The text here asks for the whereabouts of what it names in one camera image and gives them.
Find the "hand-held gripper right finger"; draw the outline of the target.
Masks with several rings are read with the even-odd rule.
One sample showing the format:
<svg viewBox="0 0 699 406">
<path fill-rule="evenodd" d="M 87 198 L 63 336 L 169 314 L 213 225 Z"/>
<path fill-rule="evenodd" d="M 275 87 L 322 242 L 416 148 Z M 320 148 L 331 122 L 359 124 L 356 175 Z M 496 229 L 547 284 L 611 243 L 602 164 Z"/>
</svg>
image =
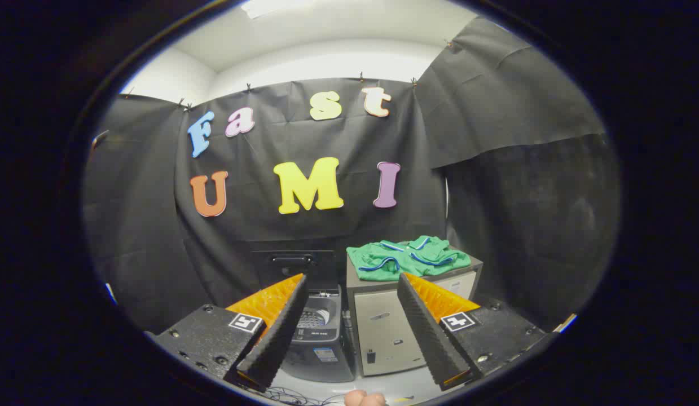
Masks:
<svg viewBox="0 0 699 406">
<path fill-rule="evenodd" d="M 482 306 L 407 272 L 398 280 L 397 296 L 442 391 L 501 370 L 546 338 L 504 303 Z"/>
</svg>

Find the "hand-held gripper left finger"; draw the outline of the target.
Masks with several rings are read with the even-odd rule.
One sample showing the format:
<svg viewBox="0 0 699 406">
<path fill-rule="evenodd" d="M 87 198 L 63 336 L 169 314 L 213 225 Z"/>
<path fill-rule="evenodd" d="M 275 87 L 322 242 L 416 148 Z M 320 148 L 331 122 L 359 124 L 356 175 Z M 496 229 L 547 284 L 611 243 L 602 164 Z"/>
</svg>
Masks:
<svg viewBox="0 0 699 406">
<path fill-rule="evenodd" d="M 264 392 L 284 361 L 308 297 L 307 277 L 297 274 L 228 307 L 204 304 L 149 338 L 199 373 Z"/>
</svg>

